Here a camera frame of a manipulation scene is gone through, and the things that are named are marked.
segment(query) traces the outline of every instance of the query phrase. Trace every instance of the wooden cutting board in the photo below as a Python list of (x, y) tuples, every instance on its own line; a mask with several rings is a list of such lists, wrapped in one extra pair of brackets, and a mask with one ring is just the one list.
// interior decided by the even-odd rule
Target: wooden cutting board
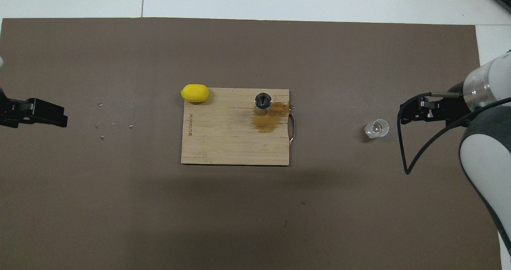
[[(202, 103), (184, 102), (181, 163), (289, 165), (289, 90), (209, 88)], [(258, 115), (254, 98), (273, 103)]]

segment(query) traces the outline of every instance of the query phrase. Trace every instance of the brown table surface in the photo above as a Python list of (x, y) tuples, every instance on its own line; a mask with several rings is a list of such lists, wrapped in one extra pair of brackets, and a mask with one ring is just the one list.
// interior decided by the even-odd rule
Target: brown table surface
[[(500, 267), (463, 129), (409, 176), (396, 135), (401, 103), (478, 67), (474, 26), (4, 19), (0, 56), (9, 98), (69, 116), (0, 128), (0, 268)], [(180, 164), (188, 83), (290, 89), (290, 166)], [(409, 159), (442, 125), (404, 127)]]

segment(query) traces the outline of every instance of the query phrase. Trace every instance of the lemon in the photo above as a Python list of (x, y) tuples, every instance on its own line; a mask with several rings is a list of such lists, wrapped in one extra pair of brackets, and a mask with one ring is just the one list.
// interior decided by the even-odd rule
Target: lemon
[(181, 90), (181, 96), (188, 102), (203, 102), (210, 96), (204, 84), (188, 84)]

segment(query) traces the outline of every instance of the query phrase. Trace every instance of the wet stain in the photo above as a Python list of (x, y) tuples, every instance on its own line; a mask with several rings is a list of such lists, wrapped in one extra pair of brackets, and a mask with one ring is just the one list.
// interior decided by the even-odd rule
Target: wet stain
[(259, 133), (270, 133), (285, 122), (289, 115), (289, 105), (282, 102), (273, 102), (266, 115), (258, 115), (259, 108), (254, 105), (252, 125)]

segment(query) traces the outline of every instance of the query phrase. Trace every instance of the white floor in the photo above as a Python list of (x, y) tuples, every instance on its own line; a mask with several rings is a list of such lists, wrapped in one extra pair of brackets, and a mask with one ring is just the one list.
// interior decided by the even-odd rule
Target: white floor
[[(511, 13), (493, 0), (0, 0), (0, 18), (10, 17), (194, 17), (471, 24), (476, 26), (481, 64), (511, 49)], [(503, 269), (511, 270), (505, 248), (501, 253)]]

